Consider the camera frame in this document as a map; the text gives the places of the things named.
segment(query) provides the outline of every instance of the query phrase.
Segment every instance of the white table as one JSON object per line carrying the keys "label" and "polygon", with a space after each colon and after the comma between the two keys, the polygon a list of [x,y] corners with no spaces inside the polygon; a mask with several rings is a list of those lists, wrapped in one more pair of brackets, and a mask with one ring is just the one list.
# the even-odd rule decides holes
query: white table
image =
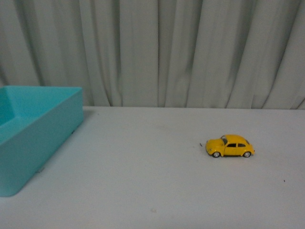
{"label": "white table", "polygon": [[[305,227],[305,111],[85,107],[1,229]],[[239,134],[250,158],[199,143]]]}

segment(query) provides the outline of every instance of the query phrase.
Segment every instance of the toy car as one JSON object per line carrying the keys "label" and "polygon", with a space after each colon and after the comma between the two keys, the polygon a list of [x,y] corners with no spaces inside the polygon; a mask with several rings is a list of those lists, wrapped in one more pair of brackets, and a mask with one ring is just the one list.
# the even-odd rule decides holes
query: toy car
{"label": "toy car", "polygon": [[205,144],[205,150],[213,157],[249,157],[255,154],[253,146],[246,139],[238,135],[224,135],[219,139],[208,140]]}

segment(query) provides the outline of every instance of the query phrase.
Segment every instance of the small debris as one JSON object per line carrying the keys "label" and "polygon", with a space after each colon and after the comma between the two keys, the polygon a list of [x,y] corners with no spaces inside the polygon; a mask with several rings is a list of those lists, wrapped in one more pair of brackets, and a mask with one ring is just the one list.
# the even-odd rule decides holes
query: small debris
{"label": "small debris", "polygon": [[41,173],[44,170],[44,167],[42,167],[41,169],[39,169],[38,171],[36,171],[36,173]]}

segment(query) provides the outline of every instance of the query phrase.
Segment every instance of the white curtain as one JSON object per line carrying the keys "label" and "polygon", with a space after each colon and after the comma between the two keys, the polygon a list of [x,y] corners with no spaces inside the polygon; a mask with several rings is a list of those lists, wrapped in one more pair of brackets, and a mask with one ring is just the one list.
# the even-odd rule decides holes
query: white curtain
{"label": "white curtain", "polygon": [[0,86],[98,106],[305,109],[305,0],[1,0]]}

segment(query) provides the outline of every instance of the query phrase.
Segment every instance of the teal plastic tray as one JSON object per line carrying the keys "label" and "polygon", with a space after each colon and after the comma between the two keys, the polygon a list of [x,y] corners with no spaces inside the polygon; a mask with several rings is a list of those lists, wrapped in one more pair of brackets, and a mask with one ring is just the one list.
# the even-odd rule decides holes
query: teal plastic tray
{"label": "teal plastic tray", "polygon": [[19,192],[82,121],[81,88],[0,88],[0,196]]}

